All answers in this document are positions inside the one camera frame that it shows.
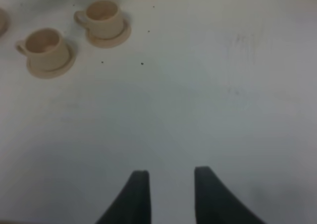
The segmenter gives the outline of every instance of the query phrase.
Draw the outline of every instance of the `beige cup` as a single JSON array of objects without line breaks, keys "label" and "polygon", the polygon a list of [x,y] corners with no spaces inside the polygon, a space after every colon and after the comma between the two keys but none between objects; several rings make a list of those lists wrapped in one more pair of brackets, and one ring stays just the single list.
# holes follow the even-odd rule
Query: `beige cup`
[{"label": "beige cup", "polygon": [[58,69],[70,59],[64,38],[57,30],[51,28],[33,32],[26,40],[18,41],[15,48],[27,56],[32,67],[39,71]]},{"label": "beige cup", "polygon": [[118,4],[110,0],[96,1],[85,11],[75,12],[74,19],[100,39],[113,39],[124,29],[122,12]]}]

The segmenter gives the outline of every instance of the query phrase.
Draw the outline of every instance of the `white table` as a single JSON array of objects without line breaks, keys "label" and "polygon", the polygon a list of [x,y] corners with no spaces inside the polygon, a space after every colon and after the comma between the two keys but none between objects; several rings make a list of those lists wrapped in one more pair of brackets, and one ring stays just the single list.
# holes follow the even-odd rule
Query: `white table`
[{"label": "white table", "polygon": [[[93,224],[146,169],[153,223],[193,224],[210,166],[267,223],[315,224],[317,0],[118,0],[108,50],[72,20],[93,1],[0,0],[0,218]],[[13,47],[43,27],[77,50],[51,80]]]}]

